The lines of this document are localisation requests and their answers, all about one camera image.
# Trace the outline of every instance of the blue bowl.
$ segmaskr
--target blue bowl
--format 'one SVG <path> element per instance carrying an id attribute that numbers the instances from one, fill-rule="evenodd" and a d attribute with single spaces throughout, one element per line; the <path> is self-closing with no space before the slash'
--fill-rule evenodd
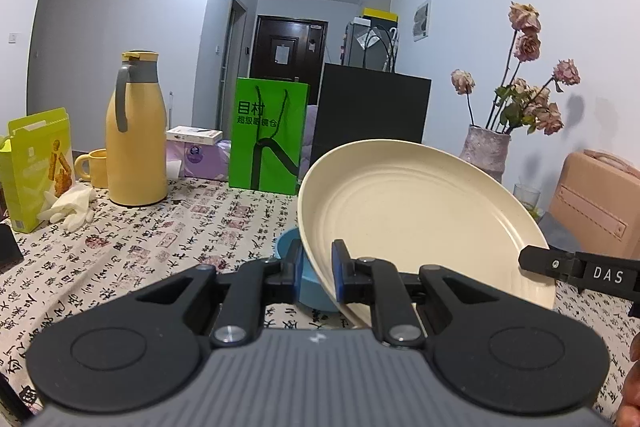
<path id="1" fill-rule="evenodd" d="M 300 230 L 291 229 L 284 232 L 276 241 L 274 247 L 275 256 L 282 259 L 286 256 L 291 245 L 291 241 L 300 239 Z M 320 284 L 313 266 L 309 262 L 306 252 L 303 251 L 302 257 L 302 284 L 300 285 L 300 302 L 309 308 L 319 310 L 321 312 L 337 312 L 334 302 L 324 291 Z"/>

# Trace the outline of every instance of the finger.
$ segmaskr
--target finger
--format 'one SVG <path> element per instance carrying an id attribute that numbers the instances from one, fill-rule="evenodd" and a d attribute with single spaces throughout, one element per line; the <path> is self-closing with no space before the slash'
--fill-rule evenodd
<path id="1" fill-rule="evenodd" d="M 640 406 L 640 362 L 636 362 L 626 375 L 622 388 L 622 400 L 628 404 Z"/>
<path id="2" fill-rule="evenodd" d="M 635 362 L 637 359 L 640 359 L 640 333 L 638 333 L 631 342 L 629 358 L 631 359 L 631 362 Z"/>
<path id="3" fill-rule="evenodd" d="M 616 414 L 617 427 L 640 427 L 640 410 L 623 403 Z"/>

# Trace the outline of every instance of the yellow-green cardboard box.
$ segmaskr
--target yellow-green cardboard box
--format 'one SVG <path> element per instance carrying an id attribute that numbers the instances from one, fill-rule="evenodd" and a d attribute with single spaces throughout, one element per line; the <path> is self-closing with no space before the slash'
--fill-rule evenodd
<path id="1" fill-rule="evenodd" d="M 69 117 L 64 108 L 9 122 L 9 136 L 0 137 L 0 184 L 11 226 L 34 230 L 46 208 L 45 192 L 59 198 L 73 184 L 73 153 Z"/>

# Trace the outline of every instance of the metal bolt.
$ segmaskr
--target metal bolt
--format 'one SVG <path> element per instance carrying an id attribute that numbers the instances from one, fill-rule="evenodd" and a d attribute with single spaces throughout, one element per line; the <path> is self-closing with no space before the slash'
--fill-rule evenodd
<path id="1" fill-rule="evenodd" d="M 240 326 L 223 326 L 217 329 L 213 336 L 220 342 L 233 344 L 244 339 L 246 337 L 246 331 Z"/>
<path id="2" fill-rule="evenodd" d="M 400 324 L 399 326 L 394 326 L 389 330 L 389 336 L 393 340 L 396 341 L 414 341 L 418 337 L 420 337 L 422 332 L 420 328 L 412 326 L 411 324 Z"/>

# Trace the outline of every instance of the calligraphy tablecloth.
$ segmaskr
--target calligraphy tablecloth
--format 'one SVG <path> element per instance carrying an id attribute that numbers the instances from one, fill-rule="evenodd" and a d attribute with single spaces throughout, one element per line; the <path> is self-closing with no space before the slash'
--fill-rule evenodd
<path id="1" fill-rule="evenodd" d="M 229 188 L 188 178 L 171 182 L 161 204 L 128 209 L 99 191 L 95 218 L 68 233 L 44 225 L 17 234 L 24 261 L 0 275 L 0 371 L 22 400 L 39 410 L 25 369 L 31 339 L 53 322 L 165 279 L 199 263 L 234 271 L 245 261 L 269 257 L 280 234 L 296 225 L 296 198 Z M 558 285 L 556 309 L 581 320 L 605 339 L 609 377 L 594 406 L 611 417 L 631 367 L 628 346 L 638 332 L 626 317 L 628 302 Z M 339 314 L 274 305 L 265 327 L 335 328 L 349 324 Z"/>

